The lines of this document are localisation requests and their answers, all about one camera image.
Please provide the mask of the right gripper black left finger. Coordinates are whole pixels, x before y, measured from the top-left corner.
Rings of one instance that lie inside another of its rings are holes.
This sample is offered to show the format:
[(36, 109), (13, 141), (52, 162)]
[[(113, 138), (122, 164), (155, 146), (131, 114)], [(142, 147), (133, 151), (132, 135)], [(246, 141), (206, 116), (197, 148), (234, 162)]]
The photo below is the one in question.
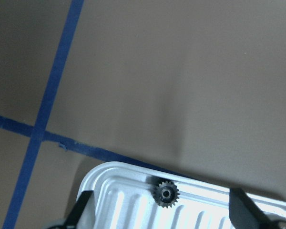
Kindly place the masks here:
[(83, 212), (93, 194), (92, 190), (86, 190), (81, 193), (77, 199), (75, 205), (73, 206), (70, 214), (66, 218), (65, 222), (62, 225), (62, 229), (76, 229), (79, 221), (83, 215)]

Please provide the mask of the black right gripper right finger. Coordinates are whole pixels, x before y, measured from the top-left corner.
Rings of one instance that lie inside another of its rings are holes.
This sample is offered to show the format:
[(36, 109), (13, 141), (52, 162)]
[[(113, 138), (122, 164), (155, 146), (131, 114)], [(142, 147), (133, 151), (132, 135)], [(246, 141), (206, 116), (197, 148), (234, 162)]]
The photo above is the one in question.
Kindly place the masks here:
[(229, 219), (235, 229), (278, 229), (241, 188), (229, 190)]

